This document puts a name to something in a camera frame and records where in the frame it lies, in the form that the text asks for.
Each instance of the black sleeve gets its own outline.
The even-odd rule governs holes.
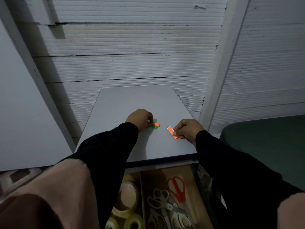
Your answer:
[[[100,228],[104,228],[124,176],[126,161],[138,139],[138,128],[123,123],[81,143],[76,153],[65,158],[82,160],[89,168],[95,188]]]
[[[277,225],[277,208],[290,195],[302,192],[282,175],[251,155],[239,152],[207,131],[196,136],[200,165],[219,186],[230,220],[251,225]]]

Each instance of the packing tape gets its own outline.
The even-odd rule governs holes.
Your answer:
[[[128,193],[132,194],[133,196],[125,196],[124,192],[127,194]],[[132,206],[130,206],[128,209],[119,210],[116,208],[116,207],[121,208],[121,206],[123,206],[123,208],[126,208],[126,205],[124,204],[125,201],[130,201],[134,197],[135,197],[135,200],[134,200]],[[118,199],[116,200],[116,204],[112,208],[112,213],[120,218],[127,219],[137,208],[138,202],[139,202],[139,191],[138,191],[138,188],[136,187],[136,185],[133,184],[132,182],[124,182],[121,184],[119,194],[118,194]]]
[[[144,229],[143,219],[138,214],[132,214],[126,219],[124,229],[130,229],[134,224],[138,225],[138,229]]]
[[[117,224],[117,221],[114,218],[109,217],[105,229],[119,229],[119,225]]]

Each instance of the orange sticky note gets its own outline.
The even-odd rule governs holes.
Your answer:
[[[172,129],[172,127],[168,126],[168,127],[166,127],[166,128],[167,128],[167,130],[173,135],[174,130]]]

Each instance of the green seat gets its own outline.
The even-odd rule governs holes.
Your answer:
[[[234,123],[220,139],[305,190],[305,115]]]

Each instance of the left hand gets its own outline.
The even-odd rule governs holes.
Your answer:
[[[125,122],[133,123],[137,126],[139,132],[141,132],[149,125],[149,123],[153,122],[153,115],[151,112],[139,108],[131,113]]]

